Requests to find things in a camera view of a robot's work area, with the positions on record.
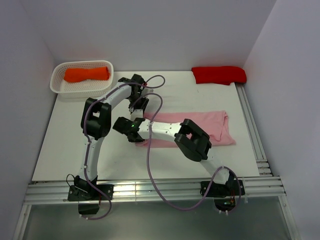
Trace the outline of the pink t shirt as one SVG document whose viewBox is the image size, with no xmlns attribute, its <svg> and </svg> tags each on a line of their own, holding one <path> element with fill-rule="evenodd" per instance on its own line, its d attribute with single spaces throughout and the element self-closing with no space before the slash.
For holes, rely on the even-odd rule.
<svg viewBox="0 0 320 240">
<path fill-rule="evenodd" d="M 229 133 L 228 114 L 224 110 L 210 112 L 160 112 L 154 120 L 162 123 L 181 123 L 184 119 L 190 119 L 202 128 L 210 136 L 210 142 L 213 146 L 236 144 L 236 141 Z"/>
</svg>

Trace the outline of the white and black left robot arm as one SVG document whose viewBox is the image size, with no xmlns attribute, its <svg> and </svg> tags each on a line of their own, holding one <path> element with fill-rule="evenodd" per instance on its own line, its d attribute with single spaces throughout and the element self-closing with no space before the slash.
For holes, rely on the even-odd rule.
<svg viewBox="0 0 320 240">
<path fill-rule="evenodd" d="M 80 170 L 69 187 L 68 201 L 93 200 L 98 195 L 98 160 L 104 138 L 112 127 L 112 110 L 123 100 L 135 101 L 139 110 L 145 110 L 149 99 L 142 97 L 147 82 L 141 75 L 122 77 L 106 95 L 89 97 L 85 101 L 80 126 L 86 137 L 85 155 Z"/>
</svg>

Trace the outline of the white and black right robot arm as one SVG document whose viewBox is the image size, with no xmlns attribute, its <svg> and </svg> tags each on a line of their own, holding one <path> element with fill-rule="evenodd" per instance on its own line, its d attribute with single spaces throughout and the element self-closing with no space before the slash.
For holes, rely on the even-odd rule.
<svg viewBox="0 0 320 240">
<path fill-rule="evenodd" d="M 234 188 L 234 175 L 215 157 L 210 136 L 190 119 L 164 123 L 141 117 L 134 120 L 119 117 L 113 129 L 137 147 L 145 147 L 148 154 L 155 150 L 156 160 L 186 164 L 197 170 L 203 168 L 210 176 L 214 174 L 213 182 L 222 195 Z"/>
</svg>

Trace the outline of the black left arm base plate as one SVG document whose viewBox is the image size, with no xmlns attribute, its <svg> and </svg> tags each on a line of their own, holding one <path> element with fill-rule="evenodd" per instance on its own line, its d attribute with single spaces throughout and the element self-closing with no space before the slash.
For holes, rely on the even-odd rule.
<svg viewBox="0 0 320 240">
<path fill-rule="evenodd" d="M 67 200 L 69 202 L 78 202 L 78 201 L 98 201 L 98 200 L 107 200 L 107 197 L 111 200 L 114 193 L 114 185 L 112 184 L 102 184 L 97 185 L 96 190 L 89 186 L 88 190 L 82 190 L 74 185 L 71 185 L 68 192 Z"/>
</svg>

